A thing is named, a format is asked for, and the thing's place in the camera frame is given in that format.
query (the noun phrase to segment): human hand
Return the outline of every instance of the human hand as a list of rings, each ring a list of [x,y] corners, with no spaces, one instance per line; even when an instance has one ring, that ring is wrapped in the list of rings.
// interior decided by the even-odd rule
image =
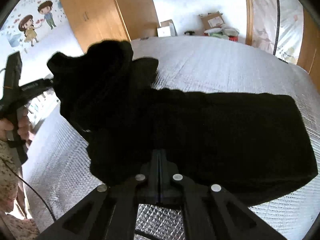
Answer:
[[[29,131],[30,131],[30,121],[27,117],[28,109],[23,109],[23,117],[18,122],[18,135],[20,135],[22,140],[29,139]],[[0,120],[0,140],[6,142],[7,136],[6,131],[13,130],[13,124],[6,118]]]

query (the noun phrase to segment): white wall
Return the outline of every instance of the white wall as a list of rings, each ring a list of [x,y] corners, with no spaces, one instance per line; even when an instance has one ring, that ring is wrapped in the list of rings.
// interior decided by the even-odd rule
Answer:
[[[50,74],[47,61],[57,51],[73,57],[83,54],[68,22],[58,26],[52,33],[40,40],[37,45],[39,46],[34,46],[33,49],[28,50],[28,53],[21,53],[20,86]],[[2,69],[5,67],[8,55],[14,52],[14,48],[10,46],[4,36],[0,36],[0,48],[0,69]],[[3,83],[3,74],[4,72],[0,73],[0,83]],[[0,91],[0,98],[2,98],[2,90],[0,89]]]
[[[246,0],[153,0],[159,22],[172,19],[178,35],[194,30],[203,33],[199,14],[220,11],[227,25],[240,31],[239,42],[244,43],[247,29]]]
[[[38,6],[43,2],[48,0],[20,0],[14,7],[4,25],[0,29],[0,36],[7,37],[10,41],[11,47],[15,51],[20,51],[21,53],[29,52],[33,50],[31,47],[31,42],[25,42],[26,37],[23,32],[19,30],[19,23],[27,15],[32,15],[33,25],[36,28],[36,38],[42,40],[46,35],[54,32],[50,29],[49,25],[44,20],[44,15],[38,12]],[[54,23],[57,27],[65,24],[68,20],[62,8],[60,0],[49,0],[52,2],[52,17]],[[33,40],[34,48],[37,47],[35,40]]]

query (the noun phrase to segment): black cloth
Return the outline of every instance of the black cloth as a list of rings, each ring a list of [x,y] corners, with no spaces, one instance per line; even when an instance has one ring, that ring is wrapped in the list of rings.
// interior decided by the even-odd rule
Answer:
[[[140,173],[153,149],[166,149],[181,174],[221,184],[248,206],[317,175],[290,96],[155,90],[158,60],[132,56],[130,43],[103,41],[82,57],[48,61],[60,112],[89,142],[90,171],[107,185]]]

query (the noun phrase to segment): wooden wardrobe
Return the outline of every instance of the wooden wardrobe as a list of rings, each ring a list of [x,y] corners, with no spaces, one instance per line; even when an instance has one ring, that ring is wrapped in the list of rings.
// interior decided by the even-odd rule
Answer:
[[[83,52],[104,39],[134,40],[157,35],[153,0],[60,0]]]
[[[303,9],[303,38],[297,65],[309,73],[320,93],[320,29],[305,9]]]

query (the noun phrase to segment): cartoon girl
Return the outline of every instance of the cartoon girl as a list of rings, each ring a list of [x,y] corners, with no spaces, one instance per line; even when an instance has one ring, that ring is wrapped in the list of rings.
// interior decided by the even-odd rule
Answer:
[[[36,40],[36,42],[38,43],[39,41],[37,40],[37,34],[35,32],[35,29],[40,28],[39,27],[34,27],[33,26],[33,16],[32,15],[27,15],[25,16],[19,23],[19,30],[21,32],[24,32],[25,35],[25,40],[24,42],[29,42],[31,41],[31,47],[33,47],[33,39]]]

